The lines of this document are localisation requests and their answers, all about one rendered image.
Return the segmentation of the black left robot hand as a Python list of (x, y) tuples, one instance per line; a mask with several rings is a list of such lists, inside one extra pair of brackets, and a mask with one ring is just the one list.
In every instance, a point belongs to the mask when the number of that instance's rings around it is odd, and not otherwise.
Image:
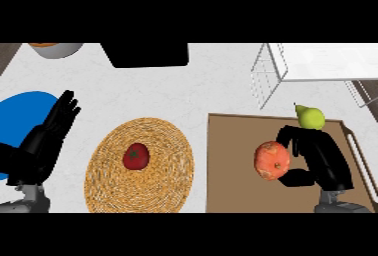
[(19, 147), (0, 143), (0, 173), (7, 185), (39, 185), (48, 178), (57, 161), (63, 139), (81, 108), (73, 92), (60, 95), (44, 122), (36, 125)]

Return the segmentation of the blue plate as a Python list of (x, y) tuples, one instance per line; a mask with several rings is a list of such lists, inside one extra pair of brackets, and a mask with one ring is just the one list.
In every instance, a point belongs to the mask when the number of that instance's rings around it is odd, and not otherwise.
[[(30, 129), (44, 122), (55, 97), (47, 92), (23, 92), (0, 101), (0, 143), (19, 147)], [(7, 174), (0, 173), (0, 180)]]

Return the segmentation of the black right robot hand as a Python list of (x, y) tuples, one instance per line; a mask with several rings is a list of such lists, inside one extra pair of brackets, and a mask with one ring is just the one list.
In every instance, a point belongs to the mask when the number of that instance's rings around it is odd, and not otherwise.
[(305, 169), (289, 169), (278, 178), (286, 187), (317, 184), (323, 191), (352, 189), (349, 167), (326, 132), (284, 125), (278, 130), (275, 142), (283, 147), (292, 145), (292, 156), (302, 156), (306, 164)]

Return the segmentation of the green pear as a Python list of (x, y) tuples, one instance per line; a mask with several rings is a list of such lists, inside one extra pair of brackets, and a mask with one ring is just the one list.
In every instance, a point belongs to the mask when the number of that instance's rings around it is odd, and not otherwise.
[(324, 126), (324, 115), (317, 108), (295, 106), (298, 124), (305, 129), (320, 130)]

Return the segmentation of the black appliance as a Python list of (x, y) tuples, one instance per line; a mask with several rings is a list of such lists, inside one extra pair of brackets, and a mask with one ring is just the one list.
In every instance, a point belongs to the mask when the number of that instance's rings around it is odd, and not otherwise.
[(188, 49), (185, 43), (101, 43), (114, 68), (151, 68), (185, 66)]

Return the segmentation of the brown wooden tray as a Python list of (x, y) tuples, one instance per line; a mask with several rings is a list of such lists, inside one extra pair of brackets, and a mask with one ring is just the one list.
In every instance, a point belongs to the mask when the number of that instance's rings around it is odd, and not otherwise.
[[(206, 211), (309, 213), (318, 203), (320, 187), (284, 187), (261, 179), (253, 169), (259, 144), (275, 139), (278, 129), (295, 126), (286, 117), (210, 114), (206, 146)], [(345, 157), (354, 188), (337, 196), (378, 213), (378, 191), (352, 131), (329, 120), (323, 131), (332, 136)]]

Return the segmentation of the red tomato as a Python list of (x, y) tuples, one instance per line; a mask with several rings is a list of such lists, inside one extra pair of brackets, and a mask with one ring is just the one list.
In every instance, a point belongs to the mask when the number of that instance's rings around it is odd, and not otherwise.
[(141, 143), (129, 145), (122, 157), (123, 167), (129, 170), (141, 170), (148, 164), (148, 151)]

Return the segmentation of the round woven wicker placemat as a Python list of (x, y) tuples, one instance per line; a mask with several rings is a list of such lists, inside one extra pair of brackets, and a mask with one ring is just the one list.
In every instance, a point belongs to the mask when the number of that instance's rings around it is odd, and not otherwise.
[(106, 135), (86, 166), (83, 195), (91, 212), (172, 213), (193, 179), (190, 144), (178, 128), (138, 118)]

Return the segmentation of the grey bowl with orange contents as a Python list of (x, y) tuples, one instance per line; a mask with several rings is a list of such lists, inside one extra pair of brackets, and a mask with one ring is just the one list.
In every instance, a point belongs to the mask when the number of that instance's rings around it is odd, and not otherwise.
[(82, 43), (30, 43), (29, 46), (42, 58), (60, 59), (79, 50)]

